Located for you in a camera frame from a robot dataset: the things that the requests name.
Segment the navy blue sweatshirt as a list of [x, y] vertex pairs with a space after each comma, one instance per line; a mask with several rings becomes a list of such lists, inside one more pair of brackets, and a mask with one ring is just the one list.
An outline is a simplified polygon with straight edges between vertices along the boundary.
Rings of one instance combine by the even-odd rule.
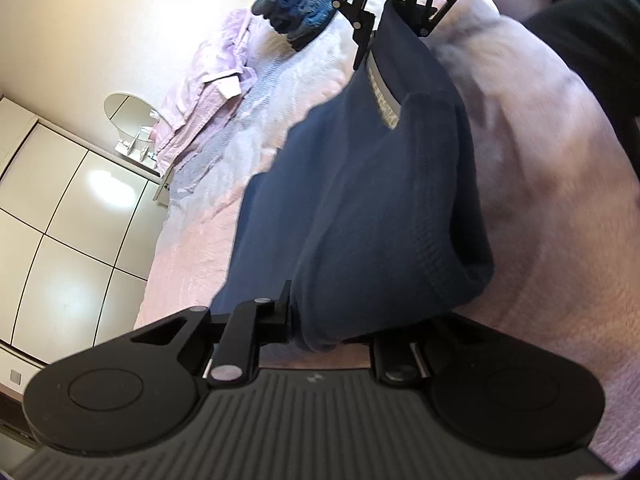
[[288, 288], [297, 343], [323, 351], [468, 304], [493, 273], [463, 101], [390, 0], [367, 61], [250, 179], [210, 308]]

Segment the pile of dark clothes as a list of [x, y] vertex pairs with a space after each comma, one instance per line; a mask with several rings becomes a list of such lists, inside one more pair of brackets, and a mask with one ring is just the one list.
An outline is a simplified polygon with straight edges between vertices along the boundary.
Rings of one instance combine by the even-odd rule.
[[299, 52], [328, 27], [336, 10], [332, 0], [256, 0], [250, 12], [267, 20]]

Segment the person's dark trouser leg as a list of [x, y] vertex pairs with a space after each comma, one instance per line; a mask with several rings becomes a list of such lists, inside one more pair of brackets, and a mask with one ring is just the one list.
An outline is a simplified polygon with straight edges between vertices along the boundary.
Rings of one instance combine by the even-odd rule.
[[597, 98], [639, 169], [639, 0], [561, 0], [524, 21]]

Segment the lilac crumpled bedding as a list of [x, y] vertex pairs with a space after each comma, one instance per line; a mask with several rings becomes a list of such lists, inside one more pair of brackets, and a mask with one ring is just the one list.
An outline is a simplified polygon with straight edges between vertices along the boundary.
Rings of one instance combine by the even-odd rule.
[[183, 81], [166, 94], [152, 130], [156, 170], [181, 168], [228, 124], [257, 79], [247, 65], [254, 15], [228, 15], [218, 38], [201, 44]]

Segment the white glossy wardrobe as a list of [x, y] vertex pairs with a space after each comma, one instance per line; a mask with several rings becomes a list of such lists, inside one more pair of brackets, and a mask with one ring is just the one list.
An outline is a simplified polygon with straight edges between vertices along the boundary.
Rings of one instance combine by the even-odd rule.
[[166, 216], [157, 180], [1, 101], [1, 428], [46, 365], [129, 332]]

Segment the pink quilted bed cover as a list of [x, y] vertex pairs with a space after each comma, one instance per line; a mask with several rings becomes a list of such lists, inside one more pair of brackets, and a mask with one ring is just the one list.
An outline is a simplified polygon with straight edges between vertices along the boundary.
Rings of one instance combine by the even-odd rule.
[[[337, 18], [293, 51], [235, 12], [257, 81], [235, 116], [179, 169], [137, 326], [214, 298], [227, 276], [242, 194], [288, 130], [352, 76]], [[427, 44], [469, 113], [480, 202], [497, 270], [464, 312], [590, 368], [606, 408], [593, 451], [639, 460], [639, 182], [586, 85], [491, 0], [459, 0]]]

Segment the white vanity mirror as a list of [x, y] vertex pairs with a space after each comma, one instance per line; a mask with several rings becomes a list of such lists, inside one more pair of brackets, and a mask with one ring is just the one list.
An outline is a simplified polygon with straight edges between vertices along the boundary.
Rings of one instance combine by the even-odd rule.
[[152, 131], [160, 120], [157, 111], [137, 96], [115, 92], [105, 98], [104, 112], [118, 133], [115, 151], [155, 171], [157, 160]]

